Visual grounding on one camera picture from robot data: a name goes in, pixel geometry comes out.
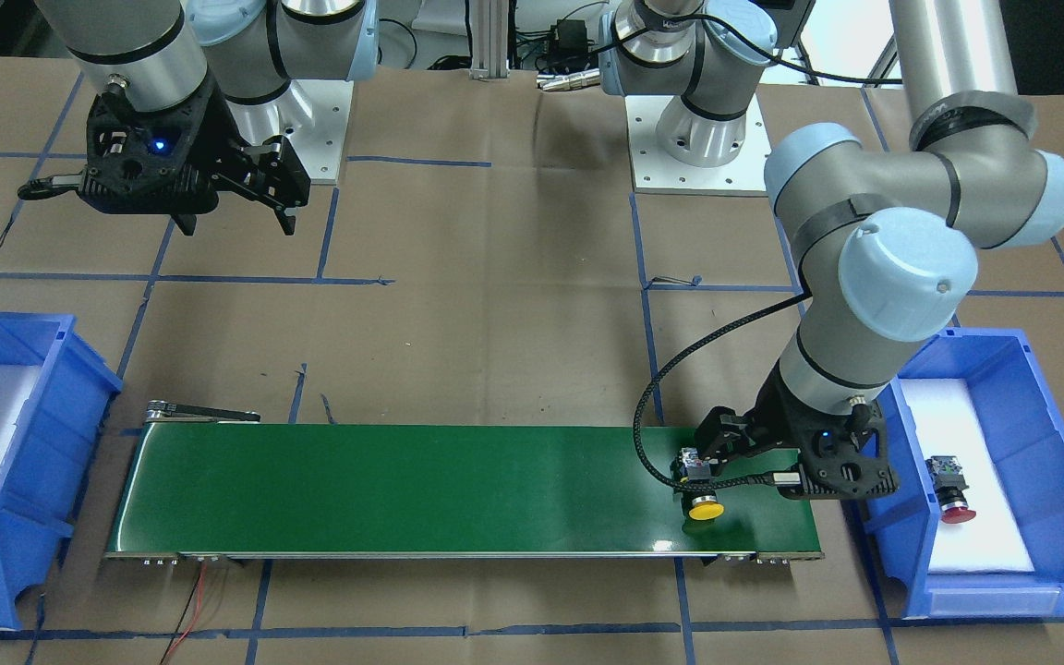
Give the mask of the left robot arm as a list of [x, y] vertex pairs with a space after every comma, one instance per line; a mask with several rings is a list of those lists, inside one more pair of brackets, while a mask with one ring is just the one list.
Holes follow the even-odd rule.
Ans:
[[877, 396], [946, 325], [978, 276], [978, 249], [1046, 243], [1064, 228], [1064, 159], [1032, 147], [997, 1], [894, 1], [912, 115], [905, 152], [866, 151], [846, 127], [789, 132], [765, 160], [768, 201], [809, 302], [750, 411], [714, 408], [659, 470], [642, 417], [642, 467], [706, 518], [717, 491], [764, 485], [789, 500], [869, 500], [898, 489]]

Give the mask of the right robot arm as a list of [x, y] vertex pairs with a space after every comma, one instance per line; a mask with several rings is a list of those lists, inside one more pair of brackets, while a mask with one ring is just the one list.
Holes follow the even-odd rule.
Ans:
[[307, 81], [370, 79], [373, 1], [41, 1], [96, 96], [86, 164], [34, 178], [106, 214], [166, 215], [186, 236], [221, 193], [269, 207], [285, 235], [307, 206], [333, 113]]

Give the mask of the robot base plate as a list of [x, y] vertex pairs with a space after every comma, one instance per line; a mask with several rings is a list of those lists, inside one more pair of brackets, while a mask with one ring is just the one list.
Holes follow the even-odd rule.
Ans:
[[637, 193], [765, 197], [771, 143], [757, 98], [743, 116], [713, 121], [677, 96], [625, 98]]
[[242, 138], [259, 144], [283, 135], [313, 184], [337, 185], [354, 87], [351, 81], [293, 80], [273, 101], [227, 104]]

